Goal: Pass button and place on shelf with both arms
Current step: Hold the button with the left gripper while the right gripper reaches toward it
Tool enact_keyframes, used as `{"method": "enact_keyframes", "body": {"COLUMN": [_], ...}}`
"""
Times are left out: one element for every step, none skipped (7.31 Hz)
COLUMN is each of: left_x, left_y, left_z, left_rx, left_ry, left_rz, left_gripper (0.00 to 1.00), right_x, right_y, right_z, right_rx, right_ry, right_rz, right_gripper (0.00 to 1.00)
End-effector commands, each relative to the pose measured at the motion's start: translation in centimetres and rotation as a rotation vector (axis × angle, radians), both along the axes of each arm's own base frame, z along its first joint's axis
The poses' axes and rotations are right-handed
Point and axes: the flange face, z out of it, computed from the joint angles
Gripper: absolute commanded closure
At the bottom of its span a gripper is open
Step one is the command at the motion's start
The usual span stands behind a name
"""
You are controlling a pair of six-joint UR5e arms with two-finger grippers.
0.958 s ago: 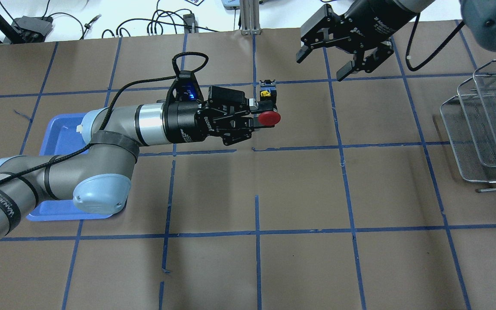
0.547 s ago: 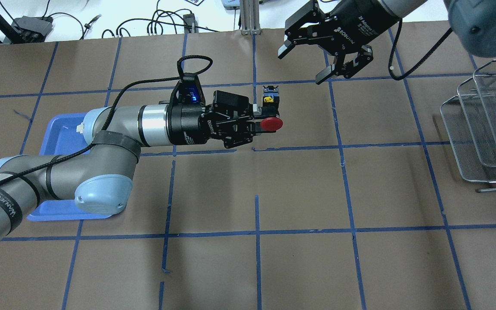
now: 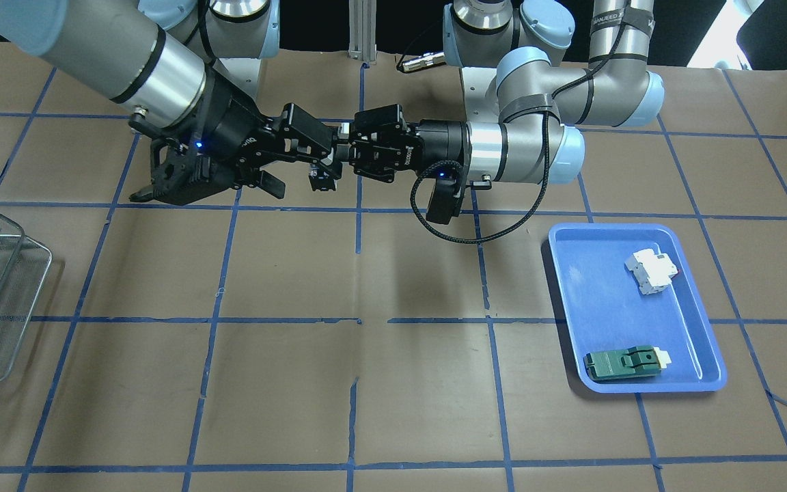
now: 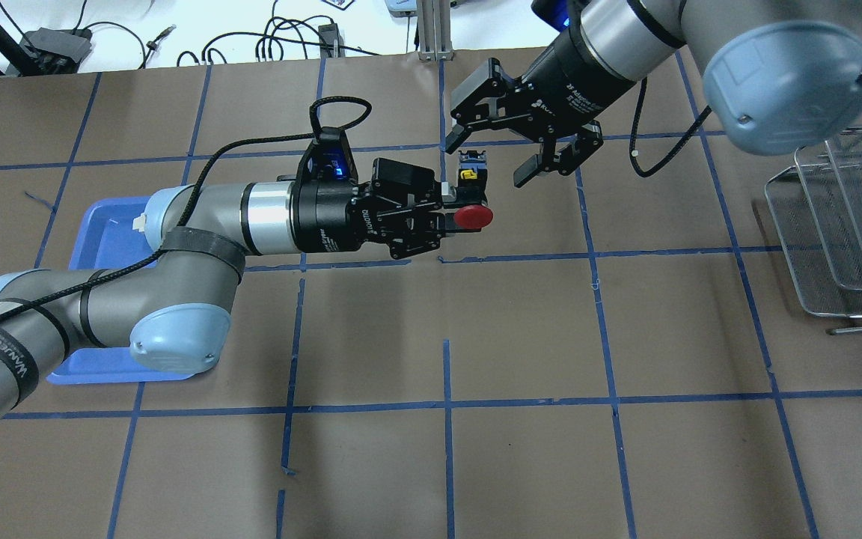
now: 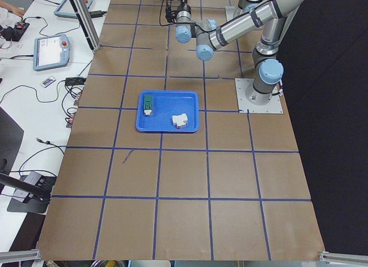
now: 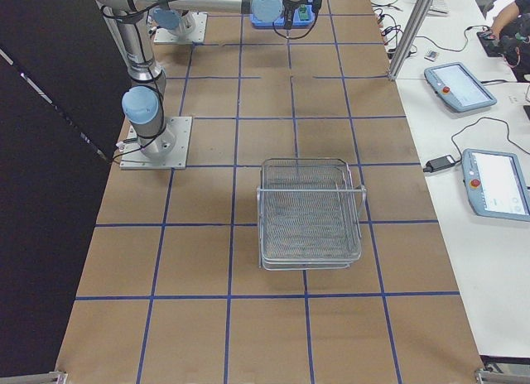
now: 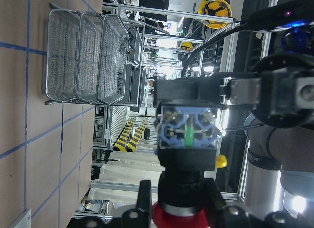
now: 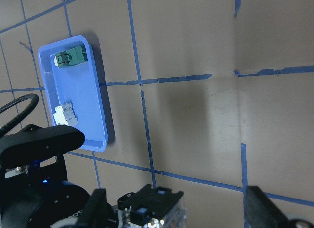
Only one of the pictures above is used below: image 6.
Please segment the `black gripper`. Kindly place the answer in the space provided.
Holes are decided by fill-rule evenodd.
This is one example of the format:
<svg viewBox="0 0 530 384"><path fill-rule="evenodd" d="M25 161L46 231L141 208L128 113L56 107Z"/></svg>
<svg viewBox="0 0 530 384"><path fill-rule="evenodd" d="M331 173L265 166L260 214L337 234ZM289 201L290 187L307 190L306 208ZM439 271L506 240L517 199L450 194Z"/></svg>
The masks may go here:
<svg viewBox="0 0 530 384"><path fill-rule="evenodd" d="M288 30L292 28L293 17L295 10L301 5L305 4L306 0L283 0L284 15L282 29Z"/></svg>

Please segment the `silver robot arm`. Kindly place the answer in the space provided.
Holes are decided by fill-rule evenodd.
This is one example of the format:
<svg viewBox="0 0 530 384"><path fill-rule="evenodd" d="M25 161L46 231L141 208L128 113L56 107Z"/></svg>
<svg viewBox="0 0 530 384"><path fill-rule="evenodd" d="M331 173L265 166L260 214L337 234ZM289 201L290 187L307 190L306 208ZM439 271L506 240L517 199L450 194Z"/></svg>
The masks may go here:
<svg viewBox="0 0 530 384"><path fill-rule="evenodd" d="M292 26L294 11L309 0L95 0L102 15L115 22L122 43L132 87L123 95L124 114L137 134L137 152L161 161L176 144L164 114L166 75L157 63L146 28L155 9L189 12L253 14L262 22L284 17L284 27ZM318 10L321 0L311 0Z"/></svg>
<svg viewBox="0 0 530 384"><path fill-rule="evenodd" d="M177 36L187 35L195 29L193 14L187 10L166 10L157 7L152 10L152 19L159 27Z"/></svg>

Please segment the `operator hand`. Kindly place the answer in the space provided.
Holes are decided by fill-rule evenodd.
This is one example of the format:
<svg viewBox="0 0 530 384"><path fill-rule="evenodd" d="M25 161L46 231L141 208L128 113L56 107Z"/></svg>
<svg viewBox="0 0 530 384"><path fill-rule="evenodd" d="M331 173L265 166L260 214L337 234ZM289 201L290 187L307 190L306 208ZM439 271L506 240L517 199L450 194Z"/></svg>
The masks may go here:
<svg viewBox="0 0 530 384"><path fill-rule="evenodd" d="M503 30L503 28L506 26L506 22L502 21L499 17L497 17L493 24L491 25L490 27L490 30L491 30L491 33L492 33L492 36L495 38L495 39L499 39L500 38L500 33L501 31Z"/></svg>

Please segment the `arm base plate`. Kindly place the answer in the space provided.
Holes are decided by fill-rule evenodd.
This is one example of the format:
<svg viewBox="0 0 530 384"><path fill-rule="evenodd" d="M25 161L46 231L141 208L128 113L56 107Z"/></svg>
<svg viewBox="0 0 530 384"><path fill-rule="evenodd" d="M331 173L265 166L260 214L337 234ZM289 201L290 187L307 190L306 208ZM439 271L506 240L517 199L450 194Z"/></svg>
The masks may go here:
<svg viewBox="0 0 530 384"><path fill-rule="evenodd" d="M158 45L190 45L200 44L205 38L205 29L208 15L205 12L191 12L195 19L195 29L183 36L171 34L168 30L159 27L154 36L154 43Z"/></svg>
<svg viewBox="0 0 530 384"><path fill-rule="evenodd" d="M129 127L128 139L124 142L118 154L119 167L122 170L166 170L174 168L184 170L190 144L192 117L165 117L165 131L151 144L142 140L147 145L144 150L139 150L141 145L133 126Z"/></svg>

